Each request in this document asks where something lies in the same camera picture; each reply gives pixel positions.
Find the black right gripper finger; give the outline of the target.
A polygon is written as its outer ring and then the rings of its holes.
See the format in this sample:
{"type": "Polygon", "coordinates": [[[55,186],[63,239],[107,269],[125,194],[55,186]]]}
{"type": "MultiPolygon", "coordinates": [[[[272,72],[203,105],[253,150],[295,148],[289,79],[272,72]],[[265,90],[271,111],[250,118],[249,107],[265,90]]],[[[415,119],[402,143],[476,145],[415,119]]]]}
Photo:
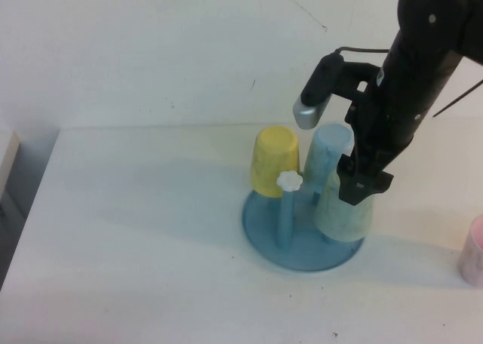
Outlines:
{"type": "Polygon", "coordinates": [[[386,192],[393,180],[393,175],[381,171],[375,177],[364,174],[349,174],[337,170],[340,179],[339,199],[351,205],[358,205],[372,195],[386,192]]]}

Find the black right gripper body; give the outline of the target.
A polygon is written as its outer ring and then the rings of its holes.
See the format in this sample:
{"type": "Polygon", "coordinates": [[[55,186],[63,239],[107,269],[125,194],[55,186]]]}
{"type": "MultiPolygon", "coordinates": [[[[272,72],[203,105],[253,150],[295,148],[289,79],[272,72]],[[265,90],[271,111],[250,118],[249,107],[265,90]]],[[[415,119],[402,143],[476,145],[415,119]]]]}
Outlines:
{"type": "Polygon", "coordinates": [[[355,134],[355,148],[338,164],[339,177],[386,177],[385,168],[411,143],[432,105],[432,76],[342,74],[337,94],[351,101],[345,121],[355,134]]]}

